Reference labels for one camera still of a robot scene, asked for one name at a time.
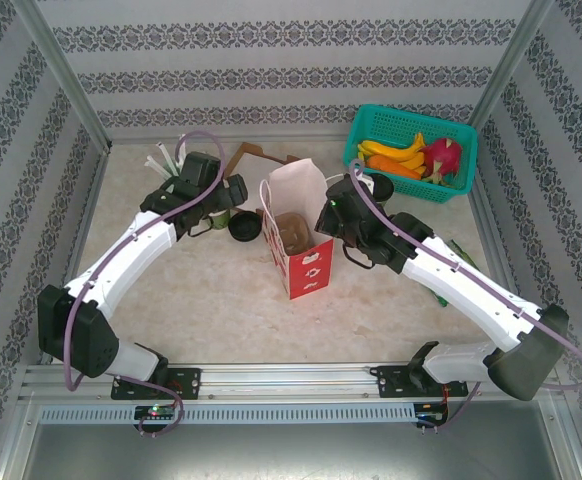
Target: plastic basket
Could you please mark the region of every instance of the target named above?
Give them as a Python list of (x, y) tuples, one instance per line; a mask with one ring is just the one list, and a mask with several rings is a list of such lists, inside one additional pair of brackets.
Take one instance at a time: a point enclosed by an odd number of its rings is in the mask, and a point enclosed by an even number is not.
[(355, 115), (353, 126), (344, 149), (344, 164), (349, 166), (358, 156), (358, 144), (374, 140), (389, 147), (405, 148), (413, 143), (416, 133), (422, 132), (427, 145), (438, 138), (452, 138), (462, 147), (460, 172), (455, 177), (447, 175), (445, 181), (453, 188), (433, 185), (411, 178), (367, 168), (365, 172), (381, 173), (393, 182), (394, 190), (413, 197), (444, 203), (455, 195), (465, 195), (471, 190), (478, 153), (478, 133), (469, 125), (403, 112), (379, 105), (362, 105)]

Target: black lid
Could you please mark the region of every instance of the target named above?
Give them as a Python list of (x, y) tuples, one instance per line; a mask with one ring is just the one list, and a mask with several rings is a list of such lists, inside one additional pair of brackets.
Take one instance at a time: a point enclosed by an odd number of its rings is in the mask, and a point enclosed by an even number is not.
[(239, 242), (255, 240), (262, 231), (262, 219), (255, 212), (238, 212), (229, 220), (229, 233)]
[(393, 182), (381, 173), (370, 173), (373, 179), (373, 198), (376, 202), (384, 202), (393, 195)]

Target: cable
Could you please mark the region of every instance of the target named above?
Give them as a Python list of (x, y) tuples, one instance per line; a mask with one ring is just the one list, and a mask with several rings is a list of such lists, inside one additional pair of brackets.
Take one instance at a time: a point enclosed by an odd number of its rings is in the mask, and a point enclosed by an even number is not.
[(166, 433), (169, 433), (171, 430), (173, 430), (175, 427), (177, 427), (180, 424), (180, 422), (182, 421), (182, 418), (184, 417), (184, 404), (182, 403), (182, 397), (180, 397), (180, 395), (178, 395), (175, 391), (170, 390), (170, 389), (165, 388), (165, 387), (162, 387), (160, 385), (156, 385), (154, 383), (143, 382), (142, 380), (136, 380), (135, 378), (125, 377), (124, 375), (118, 375), (116, 378), (119, 378), (120, 380), (124, 380), (125, 382), (135, 383), (136, 385), (140, 385), (142, 387), (153, 388), (155, 390), (160, 390), (161, 392), (167, 393), (167, 394), (171, 395), (173, 397), (173, 399), (175, 400), (173, 402), (174, 407), (176, 406), (176, 404), (179, 407), (177, 418), (173, 422), (171, 422), (169, 425), (167, 425), (166, 427), (164, 427), (162, 430), (160, 430), (158, 432), (147, 432), (146, 430), (143, 430), (142, 425), (144, 425), (144, 421), (150, 417), (142, 417), (140, 419), (140, 423), (138, 423), (138, 430), (140, 431), (141, 436), (149, 435), (151, 438), (156, 438), (156, 437), (159, 437), (160, 435), (164, 435)]
[(473, 400), (473, 397), (475, 397), (476, 394), (478, 393), (479, 388), (480, 382), (476, 382), (476, 384), (473, 386), (473, 390), (471, 390), (471, 393), (469, 393), (469, 396), (466, 398), (466, 400), (462, 402), (460, 408), (456, 410), (456, 412), (450, 419), (448, 419), (446, 422), (440, 425), (438, 427), (438, 430), (446, 430), (447, 428), (449, 428), (451, 424), (455, 423), (458, 420), (458, 418), (460, 418), (460, 416), (467, 410), (467, 407), (469, 406), (469, 403), (471, 403), (471, 400)]
[(375, 263), (371, 262), (371, 265), (365, 265), (362, 262), (359, 262), (358, 260), (356, 260), (355, 258), (353, 258), (351, 255), (349, 255), (349, 250), (347, 248), (346, 243), (342, 243), (342, 252), (344, 253), (344, 256), (346, 257), (347, 260), (349, 260), (351, 263), (357, 265), (358, 267), (362, 267), (365, 270), (371, 270), (373, 267), (375, 267)]
[(187, 232), (187, 234), (191, 237), (191, 238), (195, 238), (195, 237), (199, 237), (200, 235), (202, 235), (203, 233), (207, 233), (210, 232), (211, 230), (213, 230), (213, 225), (209, 225), (209, 228), (207, 228), (206, 230), (200, 230), (198, 233), (191, 233), (191, 230), (189, 230)]
[(325, 182), (329, 182), (329, 180), (333, 180), (334, 178), (344, 177), (344, 173), (336, 173), (335, 175), (331, 175), (324, 179)]
[(449, 413), (449, 387), (442, 385), (442, 404), (444, 405), (444, 413), (442, 415), (447, 415)]
[[(73, 302), (73, 305), (71, 306), (71, 310), (69, 311), (67, 325), (64, 329), (64, 346), (63, 346), (63, 352), (62, 352), (63, 353), (62, 360), (64, 362), (64, 383), (65, 383), (67, 389), (69, 389), (69, 391), (74, 392), (78, 388), (78, 385), (80, 385), (80, 382), (82, 381), (82, 379), (84, 378), (84, 374), (80, 374), (78, 376), (78, 378), (76, 379), (75, 383), (73, 383), (73, 380), (71, 378), (71, 337), (73, 334), (73, 324), (75, 323), (75, 317), (78, 313), (78, 308), (82, 304), (82, 301), (84, 300), (84, 297), (86, 296), (89, 289), (91, 289), (92, 286), (95, 284), (95, 281), (98, 279), (98, 276), (107, 267), (107, 265), (111, 262), (111, 260), (113, 260), (116, 257), (116, 255), (118, 255), (118, 253), (120, 253), (124, 249), (124, 247), (126, 247), (129, 243), (131, 243), (134, 240), (134, 238), (136, 238), (138, 235), (141, 235), (142, 233), (144, 233), (145, 231), (147, 231), (148, 229), (150, 229), (154, 225), (156, 225), (160, 222), (163, 222), (165, 220), (168, 220), (171, 217), (178, 215), (179, 213), (182, 213), (185, 210), (188, 210), (189, 208), (193, 207), (194, 205), (200, 203), (209, 194), (211, 194), (211, 192), (213, 192), (213, 190), (215, 190), (215, 188), (218, 186), (218, 184), (222, 181), (222, 174), (224, 173), (224, 169), (226, 168), (225, 155), (224, 155), (224, 149), (222, 148), (222, 144), (220, 143), (220, 140), (215, 135), (208, 133), (208, 132), (201, 131), (201, 130), (194, 130), (192, 132), (187, 133), (186, 135), (182, 135), (180, 137), (180, 140), (178, 140), (178, 143), (175, 146), (175, 157), (179, 158), (180, 148), (181, 148), (182, 144), (185, 142), (185, 140), (187, 140), (191, 137), (199, 137), (199, 136), (210, 138), (213, 141), (213, 143), (215, 143), (216, 146), (218, 147), (218, 151), (220, 153), (220, 169), (218, 170), (218, 176), (215, 178), (215, 180), (198, 197), (185, 203), (184, 205), (181, 205), (177, 208), (174, 208), (173, 210), (165, 213), (164, 215), (161, 215), (161, 216), (151, 220), (149, 223), (147, 223), (146, 225), (143, 225), (137, 231), (135, 231), (134, 234), (129, 235), (124, 240), (122, 240), (119, 244), (117, 244), (111, 250), (111, 252), (106, 257), (104, 257), (102, 259), (102, 261), (98, 264), (98, 266), (93, 270), (93, 273), (91, 273), (91, 275), (89, 276), (89, 278), (87, 279), (87, 281), (83, 285), (82, 289), (80, 290), (80, 293), (78, 293), (77, 297), (75, 298), (75, 301)], [(164, 387), (160, 387), (159, 385), (152, 385), (151, 388), (158, 388), (159, 390), (161, 390)]]
[[(356, 169), (357, 168), (362, 169), (364, 167), (363, 167), (362, 163), (359, 162), (356, 159), (356, 160), (353, 160), (351, 162), (351, 164), (349, 165), (349, 175), (350, 175), (350, 177), (352, 179), (353, 178), (356, 178)], [(409, 242), (414, 247), (419, 248), (420, 250), (422, 250), (423, 252), (427, 253), (428, 255), (431, 255), (436, 260), (439, 260), (440, 262), (444, 263), (445, 265), (448, 265), (449, 267), (451, 267), (452, 269), (456, 270), (457, 272), (462, 273), (465, 277), (467, 277), (469, 280), (473, 281), (473, 283), (475, 283), (477, 286), (479, 286), (480, 288), (482, 288), (482, 290), (484, 290), (485, 292), (489, 293), (492, 297), (498, 299), (500, 302), (502, 302), (508, 308), (510, 308), (511, 310), (513, 310), (514, 312), (516, 312), (516, 314), (518, 316), (524, 318), (531, 325), (533, 325), (534, 327), (537, 327), (540, 330), (542, 330), (544, 333), (546, 333), (547, 335), (549, 335), (556, 342), (560, 343), (562, 346), (564, 346), (565, 348), (567, 348), (573, 354), (575, 354), (576, 356), (578, 356), (580, 358), (580, 360), (582, 361), (582, 352), (575, 345), (573, 345), (567, 339), (563, 338), (558, 333), (554, 332), (551, 328), (549, 328), (546, 325), (538, 322), (535, 318), (533, 318), (531, 315), (529, 315), (525, 311), (518, 311), (520, 309), (517, 307), (517, 305), (515, 303), (511, 302), (504, 295), (500, 294), (493, 287), (491, 287), (488, 283), (484, 282), (481, 278), (479, 278), (478, 276), (476, 276), (472, 272), (464, 269), (459, 263), (456, 263), (456, 262), (448, 259), (444, 255), (441, 255), (438, 252), (436, 252), (435, 250), (433, 250), (433, 249), (427, 247), (426, 245), (418, 242), (411, 235), (407, 234), (406, 232), (402, 231), (400, 228), (398, 228), (397, 226), (395, 226), (393, 223), (391, 223), (391, 221), (385, 215), (383, 215), (380, 212), (380, 210), (377, 209), (377, 207), (375, 206), (374, 202), (369, 198), (369, 196), (363, 190), (362, 186), (360, 185), (360, 182), (355, 182), (355, 181), (352, 180), (352, 183), (353, 183), (353, 186), (355, 187), (356, 191), (358, 192), (358, 195), (360, 195), (360, 197), (362, 198), (362, 200), (364, 201), (364, 203), (366, 203), (366, 205), (373, 212), (373, 214), (389, 230), (391, 230), (392, 232), (398, 234), (400, 237), (404, 238), (407, 242)], [(572, 385), (553, 385), (553, 384), (543, 383), (542, 384), (542, 388), (546, 388), (548, 390), (558, 390), (558, 391), (560, 391), (560, 390), (578, 390), (578, 389), (582, 388), (582, 381), (579, 382), (579, 383), (574, 383)]]

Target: takeout box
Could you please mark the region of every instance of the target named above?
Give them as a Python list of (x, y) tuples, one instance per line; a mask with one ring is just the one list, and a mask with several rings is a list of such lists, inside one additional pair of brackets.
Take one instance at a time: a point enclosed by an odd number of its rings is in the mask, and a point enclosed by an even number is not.
[[(260, 184), (264, 207), (262, 231), (289, 298), (293, 300), (329, 284), (333, 262), (333, 238), (314, 227), (326, 197), (327, 182), (311, 159), (288, 163), (269, 174)], [(284, 213), (300, 214), (307, 221), (313, 247), (289, 256), (275, 218)]]

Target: red dragon fruit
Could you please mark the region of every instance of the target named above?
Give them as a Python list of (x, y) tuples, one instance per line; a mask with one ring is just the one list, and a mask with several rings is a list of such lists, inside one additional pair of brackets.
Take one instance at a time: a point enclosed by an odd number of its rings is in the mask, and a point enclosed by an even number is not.
[(439, 138), (431, 145), (422, 147), (420, 151), (424, 153), (424, 165), (427, 167), (422, 181), (449, 186), (444, 181), (444, 176), (449, 173), (457, 175), (460, 171), (462, 147), (458, 142), (450, 138)]

